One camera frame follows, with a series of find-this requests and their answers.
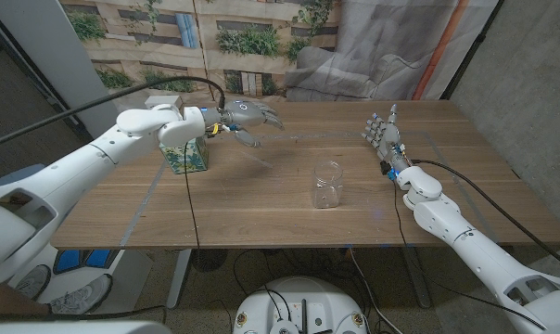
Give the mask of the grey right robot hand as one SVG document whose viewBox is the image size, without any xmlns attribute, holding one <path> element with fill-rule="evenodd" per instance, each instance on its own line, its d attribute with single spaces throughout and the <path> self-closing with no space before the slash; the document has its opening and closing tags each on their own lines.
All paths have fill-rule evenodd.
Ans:
<svg viewBox="0 0 560 334">
<path fill-rule="evenodd" d="M 381 173 L 388 175 L 390 179 L 394 179 L 400 172 L 412 166 L 405 155 L 405 147 L 395 124 L 396 120 L 397 105 L 393 104 L 386 121 L 374 113 L 372 118 L 366 121 L 362 133 L 362 137 L 376 150 Z"/>
</svg>

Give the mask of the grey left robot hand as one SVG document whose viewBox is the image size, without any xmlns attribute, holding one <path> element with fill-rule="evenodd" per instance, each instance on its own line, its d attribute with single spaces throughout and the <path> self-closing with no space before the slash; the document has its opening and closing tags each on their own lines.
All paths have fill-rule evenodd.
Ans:
<svg viewBox="0 0 560 334">
<path fill-rule="evenodd" d="M 247 126 L 271 125 L 281 131 L 285 127 L 278 113 L 259 101 L 235 100 L 225 104 L 221 114 L 221 124 L 235 135 L 235 139 L 250 148 L 258 148 L 261 143 L 246 129 Z"/>
</svg>

